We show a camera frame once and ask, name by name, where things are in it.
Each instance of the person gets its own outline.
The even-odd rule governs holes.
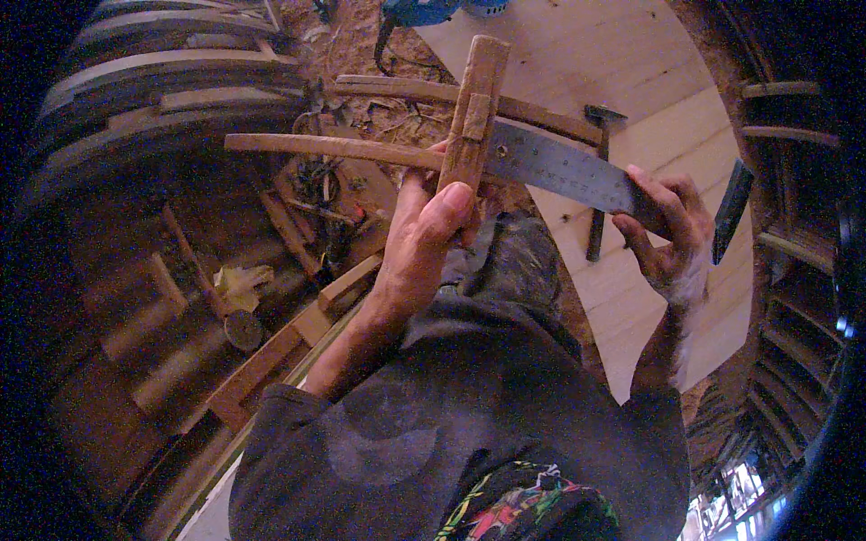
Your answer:
[[[673,240],[654,248],[634,218],[613,218],[668,301],[624,405],[558,323],[544,223],[500,213],[475,227],[466,184],[432,196],[436,179],[408,170],[357,315],[300,388],[263,394],[232,538],[676,538],[689,489],[676,386],[714,227],[688,176],[628,174]]]

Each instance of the hand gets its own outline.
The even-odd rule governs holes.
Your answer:
[[[445,142],[430,147],[445,152]],[[397,208],[385,244],[385,257],[365,305],[388,322],[403,324],[425,308],[439,288],[445,255],[457,231],[474,223],[475,193],[465,183],[436,191],[436,175],[409,169],[397,196]]]
[[[634,165],[626,171],[659,204],[673,239],[653,248],[646,229],[631,216],[614,216],[614,225],[635,252],[643,276],[668,304],[699,306],[706,294],[715,227],[695,183],[689,175],[653,178]]]

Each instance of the hammer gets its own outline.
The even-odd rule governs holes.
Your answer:
[[[605,162],[610,159],[611,154],[611,124],[626,120],[624,114],[612,111],[605,106],[584,106],[584,116],[595,126],[601,128],[601,143],[598,145],[598,157]],[[586,247],[586,260],[598,261],[601,251],[601,235],[604,232],[604,212],[598,209],[592,210],[592,226],[590,227],[590,243]]]

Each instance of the blue power tool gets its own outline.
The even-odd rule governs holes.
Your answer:
[[[382,54],[391,32],[398,26],[429,26],[444,23],[461,7],[474,16],[499,15],[508,4],[508,0],[385,0],[382,2],[382,23],[373,59],[376,66],[385,75],[391,71],[382,65]]]

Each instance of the hammer head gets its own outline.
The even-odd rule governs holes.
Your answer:
[[[617,113],[616,111],[612,111],[605,106],[584,106],[584,116],[587,119],[597,122],[599,124],[603,122],[616,122],[618,120],[626,120],[627,116],[621,113]]]

